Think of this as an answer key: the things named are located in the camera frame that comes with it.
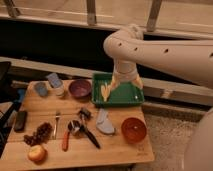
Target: orange bowl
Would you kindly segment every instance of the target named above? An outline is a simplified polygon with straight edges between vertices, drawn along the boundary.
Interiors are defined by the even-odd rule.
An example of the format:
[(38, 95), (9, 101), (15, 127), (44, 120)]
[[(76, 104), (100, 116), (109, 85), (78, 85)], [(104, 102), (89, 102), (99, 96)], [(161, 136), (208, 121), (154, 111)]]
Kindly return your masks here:
[(121, 131), (128, 143), (134, 144), (142, 141), (146, 134), (147, 129), (143, 121), (138, 118), (127, 118), (121, 125)]
[(85, 79), (77, 79), (72, 81), (68, 90), (75, 98), (82, 98), (88, 96), (92, 91), (92, 85)]

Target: food item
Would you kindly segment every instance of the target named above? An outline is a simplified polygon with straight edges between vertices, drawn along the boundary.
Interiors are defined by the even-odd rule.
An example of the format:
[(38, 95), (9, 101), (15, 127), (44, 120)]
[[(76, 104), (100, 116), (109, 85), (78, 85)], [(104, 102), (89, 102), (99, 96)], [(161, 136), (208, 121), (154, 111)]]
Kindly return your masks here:
[(43, 161), (46, 158), (46, 150), (41, 145), (34, 145), (30, 147), (30, 150), (28, 152), (28, 159), (33, 162), (40, 162)]
[(105, 83), (105, 85), (101, 85), (101, 95), (104, 99), (104, 102), (107, 101), (109, 95), (110, 95), (110, 85), (107, 85), (107, 83)]
[(33, 132), (32, 136), (24, 135), (24, 142), (30, 146), (41, 144), (48, 140), (51, 131), (51, 124), (44, 122), (37, 128), (36, 132)]

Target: small cup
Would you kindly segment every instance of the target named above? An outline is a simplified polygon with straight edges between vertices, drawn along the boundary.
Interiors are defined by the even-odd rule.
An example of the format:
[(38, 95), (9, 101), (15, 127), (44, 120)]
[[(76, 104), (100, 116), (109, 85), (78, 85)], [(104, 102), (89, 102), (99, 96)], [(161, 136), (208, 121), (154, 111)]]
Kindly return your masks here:
[(53, 88), (53, 91), (58, 98), (63, 98), (65, 95), (65, 90), (64, 90), (63, 84), (60, 87)]
[(48, 94), (48, 90), (46, 84), (44, 82), (38, 82), (34, 85), (34, 90), (38, 93), (41, 97), (46, 97)]

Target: wooden table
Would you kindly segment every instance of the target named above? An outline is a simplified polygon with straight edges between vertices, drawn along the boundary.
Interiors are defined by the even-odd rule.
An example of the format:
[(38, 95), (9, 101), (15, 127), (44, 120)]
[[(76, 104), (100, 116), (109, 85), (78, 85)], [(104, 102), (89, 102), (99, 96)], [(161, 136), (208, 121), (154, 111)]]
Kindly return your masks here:
[[(95, 126), (98, 115), (98, 108), (95, 108), (90, 98), (84, 100), (74, 99), (68, 92), (67, 87), (72, 80), (64, 81), (66, 96), (59, 99), (54, 95), (49, 84), (49, 94), (41, 98), (33, 89), (36, 82), (31, 82), (26, 91), (21, 109), (28, 111), (28, 118), (23, 133), (15, 133), (12, 129), (5, 150), (0, 160), (1, 170), (31, 170), (31, 169), (52, 169), (72, 168), (87, 166), (104, 166), (115, 164), (130, 164), (150, 162), (154, 160), (149, 136), (136, 145), (125, 142), (121, 134), (121, 124), (128, 117), (137, 117), (144, 121), (141, 107), (108, 108), (108, 118), (116, 127), (114, 136), (107, 136), (100, 133)], [(72, 119), (78, 119), (77, 113), (81, 107), (86, 107), (92, 112), (92, 119), (88, 122), (88, 128), (94, 133), (101, 145), (97, 149), (88, 138), (75, 138), (72, 135), (69, 139), (69, 150), (61, 150), (62, 137), (67, 129), (67, 124)], [(60, 110), (61, 117), (58, 125), (56, 140), (49, 140), (43, 144), (48, 151), (48, 157), (40, 165), (37, 165), (27, 158), (29, 146), (23, 142), (25, 134), (32, 135), (36, 128), (44, 123), (55, 123), (56, 110)]]

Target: tray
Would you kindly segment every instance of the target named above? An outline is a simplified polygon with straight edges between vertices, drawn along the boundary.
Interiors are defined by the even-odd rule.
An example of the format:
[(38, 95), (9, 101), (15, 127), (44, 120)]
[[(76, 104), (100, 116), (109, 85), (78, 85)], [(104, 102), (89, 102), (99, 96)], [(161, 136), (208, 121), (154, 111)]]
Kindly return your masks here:
[(144, 102), (143, 90), (132, 83), (122, 83), (110, 93), (107, 102), (103, 101), (101, 85), (110, 84), (112, 74), (93, 74), (92, 77), (92, 102), (96, 107), (126, 107), (138, 106)]

